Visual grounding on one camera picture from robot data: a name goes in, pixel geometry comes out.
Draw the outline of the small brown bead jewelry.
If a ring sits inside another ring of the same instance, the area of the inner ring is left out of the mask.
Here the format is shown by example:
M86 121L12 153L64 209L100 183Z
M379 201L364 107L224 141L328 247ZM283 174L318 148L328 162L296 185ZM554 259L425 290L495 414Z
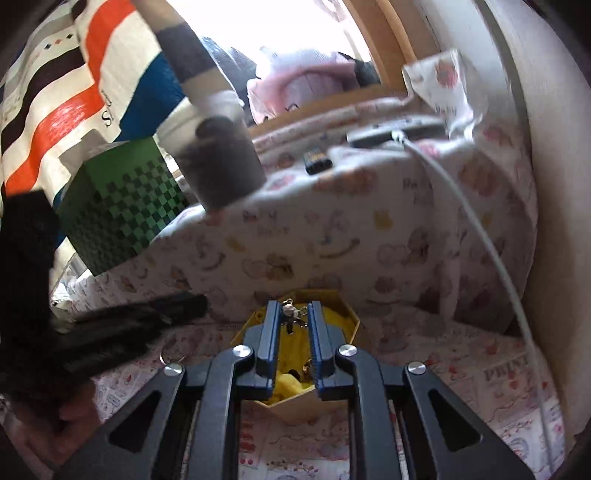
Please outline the small brown bead jewelry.
M298 382L301 382L301 375L297 372L297 370L291 369L287 371L287 374L291 377L294 377Z

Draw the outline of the christmas print bed cover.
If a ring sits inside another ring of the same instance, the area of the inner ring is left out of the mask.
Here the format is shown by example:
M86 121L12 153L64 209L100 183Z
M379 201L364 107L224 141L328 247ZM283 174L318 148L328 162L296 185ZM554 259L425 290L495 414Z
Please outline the christmas print bed cover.
M63 470L77 479L233 479L238 474L242 403L270 398L279 364L280 303L242 343L204 364L165 366ZM547 470L560 451L552 437L551 383L526 338L458 324L436 339L450 357L424 355L394 366L349 344L308 304L315 394L349 408L355 479L530 479L520 453L497 434L518 407L538 412Z

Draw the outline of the hexagonal cardboard box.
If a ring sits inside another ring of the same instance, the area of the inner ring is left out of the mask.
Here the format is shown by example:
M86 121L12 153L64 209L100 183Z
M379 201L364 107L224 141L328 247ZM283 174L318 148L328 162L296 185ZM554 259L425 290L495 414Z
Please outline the hexagonal cardboard box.
M298 289L287 292L276 301L280 304L290 302L298 310L312 301L318 301L322 305L325 322L341 328L346 342L359 345L366 343L359 316L338 291ZM260 403L263 409L288 425L297 425L344 407L342 401L322 402L318 399L311 372L308 329L296 326L291 334L281 329L276 385L270 399Z

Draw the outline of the green checkered tissue box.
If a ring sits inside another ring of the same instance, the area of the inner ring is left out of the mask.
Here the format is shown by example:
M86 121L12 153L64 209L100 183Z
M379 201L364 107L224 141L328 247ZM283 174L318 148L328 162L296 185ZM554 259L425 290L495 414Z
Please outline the green checkered tissue box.
M141 253L187 206L148 137L119 143L83 163L57 214L82 262L99 275Z

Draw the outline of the teddy bear print sheet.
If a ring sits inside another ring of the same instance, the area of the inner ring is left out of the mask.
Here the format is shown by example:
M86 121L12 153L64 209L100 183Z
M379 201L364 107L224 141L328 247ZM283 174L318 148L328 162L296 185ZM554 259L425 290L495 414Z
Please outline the teddy bear print sheet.
M180 213L137 257L65 290L80 314L177 292L240 323L297 289L332 289L363 313L394 304L500 332L513 310L486 248L452 193L458 185L517 289L536 245L537 201L518 133L491 119L474 66L457 50L407 65L406 99L311 118L257 141L266 184L221 210ZM441 118L446 138L353 148L346 133L411 115ZM310 176L304 153L332 169Z

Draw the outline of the white tissue paper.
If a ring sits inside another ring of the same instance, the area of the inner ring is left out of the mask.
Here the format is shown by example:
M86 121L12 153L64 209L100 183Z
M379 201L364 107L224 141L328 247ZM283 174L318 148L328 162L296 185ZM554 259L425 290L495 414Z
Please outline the white tissue paper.
M64 151L59 160L71 176L74 176L84 162L106 151L111 146L96 130L89 130L81 140Z

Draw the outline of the plastic tub with dark contents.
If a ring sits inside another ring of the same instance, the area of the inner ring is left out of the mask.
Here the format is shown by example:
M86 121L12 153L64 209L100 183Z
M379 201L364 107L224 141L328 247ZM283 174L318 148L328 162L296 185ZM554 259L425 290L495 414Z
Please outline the plastic tub with dark contents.
M217 92L195 105L184 100L156 136L207 211L235 203L266 183L235 91Z

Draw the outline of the small black lighter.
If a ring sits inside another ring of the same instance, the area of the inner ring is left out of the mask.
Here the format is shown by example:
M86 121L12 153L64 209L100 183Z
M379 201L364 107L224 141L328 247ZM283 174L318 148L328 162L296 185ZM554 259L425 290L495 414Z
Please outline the small black lighter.
M321 149L308 150L303 156L305 172L310 176L332 169L332 160Z

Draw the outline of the striped Paris curtain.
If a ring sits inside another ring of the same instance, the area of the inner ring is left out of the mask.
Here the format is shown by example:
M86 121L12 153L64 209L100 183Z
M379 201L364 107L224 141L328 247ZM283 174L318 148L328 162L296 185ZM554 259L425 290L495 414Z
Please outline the striped Paris curtain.
M185 96L154 33L130 1L61 1L1 75L1 191L54 198L87 135L152 136Z

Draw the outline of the grey charging device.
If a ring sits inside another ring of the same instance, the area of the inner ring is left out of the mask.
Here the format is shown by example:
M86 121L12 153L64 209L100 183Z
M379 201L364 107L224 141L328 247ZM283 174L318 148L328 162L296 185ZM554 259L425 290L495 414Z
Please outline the grey charging device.
M411 115L349 131L346 133L346 142L353 148L370 149L404 138L424 140L447 136L446 124L441 118Z

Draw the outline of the striped sock in tub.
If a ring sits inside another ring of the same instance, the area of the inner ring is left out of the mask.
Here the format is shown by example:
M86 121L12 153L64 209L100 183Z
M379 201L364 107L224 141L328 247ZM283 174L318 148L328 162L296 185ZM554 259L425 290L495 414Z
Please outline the striped sock in tub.
M136 0L133 5L151 29L185 96L196 105L234 91L197 34L168 1Z

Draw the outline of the pink plush toy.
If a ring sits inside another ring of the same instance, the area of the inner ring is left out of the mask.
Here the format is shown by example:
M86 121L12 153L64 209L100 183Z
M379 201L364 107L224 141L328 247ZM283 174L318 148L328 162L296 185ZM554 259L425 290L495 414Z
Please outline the pink plush toy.
M246 82L256 124L356 89L355 61L318 50L267 53L256 64L256 77Z

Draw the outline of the wooden window frame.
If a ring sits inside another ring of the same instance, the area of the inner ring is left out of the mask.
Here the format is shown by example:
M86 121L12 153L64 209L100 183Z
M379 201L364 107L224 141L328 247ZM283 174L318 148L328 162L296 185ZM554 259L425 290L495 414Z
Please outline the wooden window frame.
M417 61L419 55L412 45L403 16L397 11L398 3L339 1L338 5L348 17L349 29L346 35L352 44L349 53L353 55L353 62L368 66L370 73L377 76L377 81L366 87L311 102L262 124L252 125L249 127L252 136L260 137L295 122L356 103L394 96L405 88L402 68Z

